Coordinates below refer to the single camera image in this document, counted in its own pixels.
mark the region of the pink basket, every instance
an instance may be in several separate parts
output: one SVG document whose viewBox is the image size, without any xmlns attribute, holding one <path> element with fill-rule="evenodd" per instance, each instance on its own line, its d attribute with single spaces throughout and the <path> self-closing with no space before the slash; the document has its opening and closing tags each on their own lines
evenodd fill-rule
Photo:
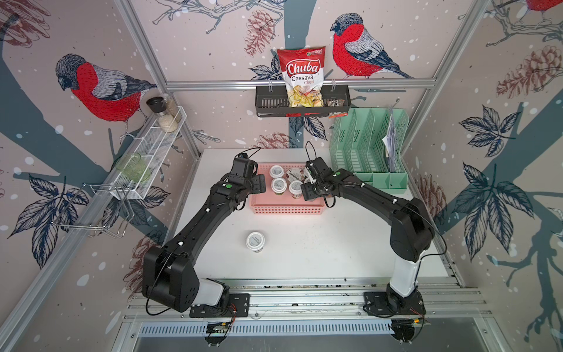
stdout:
<svg viewBox="0 0 563 352">
<path fill-rule="evenodd" d="M 266 192 L 251 194 L 250 207 L 255 214 L 321 214 L 324 210 L 324 201 L 317 198 L 310 202 L 303 199 L 303 196 L 295 199 L 288 189 L 282 194 L 277 195 L 272 191 L 272 177 L 270 168 L 279 165 L 287 172 L 292 167 L 305 168 L 304 163 L 263 163 L 258 164 L 258 174 L 264 174 L 266 178 Z"/>
</svg>

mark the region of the white table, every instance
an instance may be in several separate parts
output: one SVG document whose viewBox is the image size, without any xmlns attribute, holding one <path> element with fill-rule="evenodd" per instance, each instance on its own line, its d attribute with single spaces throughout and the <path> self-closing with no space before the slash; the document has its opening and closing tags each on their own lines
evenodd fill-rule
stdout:
<svg viewBox="0 0 563 352">
<path fill-rule="evenodd" d="M 182 210 L 178 232 L 201 208 L 209 188 L 231 170 L 236 149 L 207 149 Z M 328 149 L 317 149 L 330 166 Z M 303 162 L 303 149 L 262 149 L 260 162 Z M 410 191 L 403 196 L 410 199 Z M 347 199 L 321 215 L 255 215 L 247 205 L 232 213 L 202 249 L 195 265 L 200 278 L 212 279 L 332 279 L 388 278 L 395 253 L 389 245 L 391 227 L 383 219 Z M 245 240 L 252 231 L 266 237 L 254 253 Z M 427 253 L 436 253 L 434 244 Z M 423 260 L 420 277 L 445 277 L 439 256 Z"/>
</svg>

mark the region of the green glass cup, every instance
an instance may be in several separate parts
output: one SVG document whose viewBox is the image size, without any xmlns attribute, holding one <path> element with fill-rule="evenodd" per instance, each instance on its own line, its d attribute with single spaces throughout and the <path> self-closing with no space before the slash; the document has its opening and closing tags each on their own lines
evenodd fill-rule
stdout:
<svg viewBox="0 0 563 352">
<path fill-rule="evenodd" d="M 150 177 L 150 170 L 139 153 L 125 154 L 117 161 L 115 168 L 136 183 L 146 181 Z"/>
</svg>

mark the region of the bird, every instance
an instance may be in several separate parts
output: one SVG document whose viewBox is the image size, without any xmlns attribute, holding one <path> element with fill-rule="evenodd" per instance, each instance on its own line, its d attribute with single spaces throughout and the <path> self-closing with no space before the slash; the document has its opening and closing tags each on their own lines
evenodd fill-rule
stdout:
<svg viewBox="0 0 563 352">
<path fill-rule="evenodd" d="M 108 70 L 91 64 L 77 54 L 63 56 L 56 65 L 55 73 L 62 90 L 70 88 L 85 107 L 96 117 L 106 121 L 125 122 L 140 110 L 143 95 L 155 84 L 133 78 L 118 70 Z"/>
<path fill-rule="evenodd" d="M 360 15 L 340 15 L 330 30 L 334 32 L 332 56 L 336 65 L 346 73 L 345 78 L 369 78 L 378 72 L 394 72 L 404 78 L 412 78 L 391 60 L 383 50 L 383 44 L 369 34 Z"/>
<path fill-rule="evenodd" d="M 524 13 L 524 15 L 522 15 L 522 17 L 520 17 L 520 19 L 518 20 L 518 22 L 522 22 L 522 19 L 524 18 L 524 16 L 526 16 L 528 14 L 528 12 L 530 11 L 540 11 L 542 13 L 542 21 L 539 24 L 546 22 L 546 21 L 551 21 L 551 19 L 546 19 L 545 16 L 545 12 L 547 10 L 549 10 L 550 8 L 552 8 L 555 5 L 559 5 L 560 3 L 563 2 L 563 0 L 509 0 L 507 2 L 503 2 L 501 4 L 499 4 L 497 6 L 497 8 L 501 8 L 504 7 L 506 5 L 509 5 L 511 3 L 515 3 L 515 2 L 521 2 L 526 4 L 526 7 L 528 8 L 526 10 L 526 12 Z"/>
</svg>

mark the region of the mounting plate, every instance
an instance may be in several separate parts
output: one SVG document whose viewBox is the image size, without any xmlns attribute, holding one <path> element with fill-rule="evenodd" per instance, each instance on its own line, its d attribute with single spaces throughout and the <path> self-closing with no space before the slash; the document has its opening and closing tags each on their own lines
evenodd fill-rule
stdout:
<svg viewBox="0 0 563 352">
<path fill-rule="evenodd" d="M 248 293 L 230 294 L 229 302 L 227 303 L 227 306 L 230 305 L 231 303 L 234 304 L 236 307 L 237 318 L 246 318 L 248 316 L 248 305 L 250 303 L 250 294 Z M 219 309 L 205 304 L 190 308 L 190 318 L 231 317 L 231 313 L 229 313 L 228 311 L 226 311 L 223 315 L 217 315 L 219 313 L 220 313 Z"/>
</svg>

